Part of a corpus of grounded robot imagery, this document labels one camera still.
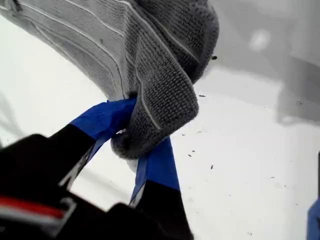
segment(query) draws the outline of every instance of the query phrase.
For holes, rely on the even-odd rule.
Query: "dirt speck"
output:
[[[298,107],[302,106],[302,101],[296,101],[295,105],[297,105]]]

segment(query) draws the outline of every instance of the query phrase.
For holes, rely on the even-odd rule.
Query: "knit fabric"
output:
[[[75,64],[110,101],[137,96],[111,140],[136,159],[191,121],[219,34],[207,0],[0,0],[0,13]]]

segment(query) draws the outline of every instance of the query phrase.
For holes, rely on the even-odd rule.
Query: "red stripe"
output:
[[[0,196],[0,206],[21,209],[24,211],[40,215],[47,215],[58,219],[62,219],[65,215],[65,212],[58,208],[46,206],[37,202],[30,202],[6,196]]]

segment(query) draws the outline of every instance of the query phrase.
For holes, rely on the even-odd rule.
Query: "debris in snow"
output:
[[[297,105],[298,107],[302,106],[302,101],[296,101],[295,105]]]

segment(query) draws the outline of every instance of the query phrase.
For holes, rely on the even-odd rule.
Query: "blue object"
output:
[[[139,158],[131,201],[147,180],[180,191],[170,137],[167,137],[148,155]]]
[[[320,200],[308,211],[307,240],[320,240]]]
[[[106,141],[120,130],[126,128],[135,108],[136,101],[136,98],[131,98],[102,102],[91,107],[70,122],[70,124],[76,126],[96,140],[88,161]]]

